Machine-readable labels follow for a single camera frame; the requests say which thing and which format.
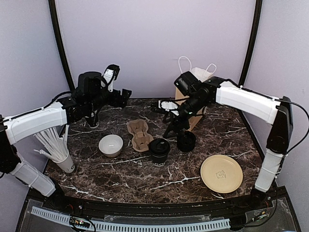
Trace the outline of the stack of black lids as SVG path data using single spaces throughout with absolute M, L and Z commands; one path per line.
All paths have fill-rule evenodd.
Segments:
M 191 152 L 196 145 L 196 136 L 190 132 L 185 131 L 183 134 L 177 136 L 177 148 L 181 152 Z

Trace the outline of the stack of paper cups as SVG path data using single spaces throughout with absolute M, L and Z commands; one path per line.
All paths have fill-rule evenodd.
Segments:
M 90 128 L 97 128 L 99 126 L 98 110 L 92 112 L 90 116 L 86 116 L 85 119 Z

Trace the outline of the brown paper bag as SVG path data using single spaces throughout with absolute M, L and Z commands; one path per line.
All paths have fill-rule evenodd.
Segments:
M 217 66 L 213 63 L 209 64 L 208 67 L 206 69 L 202 69 L 202 68 L 198 68 L 198 67 L 194 67 L 192 68 L 192 63 L 190 61 L 190 59 L 186 56 L 180 56 L 178 58 L 178 66 L 180 69 L 180 72 L 183 73 L 183 70 L 181 68 L 181 63 L 180 60 L 181 58 L 185 58 L 188 60 L 189 65 L 190 65 L 190 69 L 189 71 L 201 82 L 206 81 L 207 79 L 209 79 L 210 77 L 213 76 L 213 74 L 215 73 Z M 189 126 L 190 128 L 188 129 L 189 131 L 192 131 L 193 128 L 198 124 L 198 122 L 202 119 L 202 116 L 204 115 L 204 111 L 205 109 L 201 109 L 198 111 L 198 114 L 200 116 L 194 116 L 192 118 L 189 119 Z

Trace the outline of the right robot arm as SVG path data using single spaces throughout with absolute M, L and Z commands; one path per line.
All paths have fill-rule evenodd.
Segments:
M 289 147 L 293 131 L 292 105 L 288 97 L 271 97 L 243 88 L 230 79 L 213 76 L 205 81 L 198 80 L 191 72 L 181 74 L 174 82 L 185 96 L 182 104 L 177 100 L 160 100 L 158 108 L 173 114 L 164 133 L 167 138 L 173 131 L 176 135 L 189 129 L 189 119 L 210 103 L 218 103 L 252 114 L 272 125 L 267 138 L 266 154 L 255 191 L 247 198 L 246 205 L 256 210 L 265 202 L 265 195 L 275 177 L 281 172 L 283 162 L 292 150 Z

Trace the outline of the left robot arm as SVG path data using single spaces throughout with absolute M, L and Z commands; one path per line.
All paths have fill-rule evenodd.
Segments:
M 113 82 L 119 67 L 110 65 L 104 73 L 85 72 L 78 77 L 77 88 L 58 94 L 44 107 L 16 116 L 0 119 L 0 171 L 11 174 L 49 197 L 49 203 L 58 211 L 68 207 L 68 199 L 56 182 L 38 171 L 18 154 L 15 144 L 46 129 L 69 125 L 83 118 L 92 128 L 98 125 L 98 114 L 105 105 L 124 108 L 132 92 L 116 90 Z

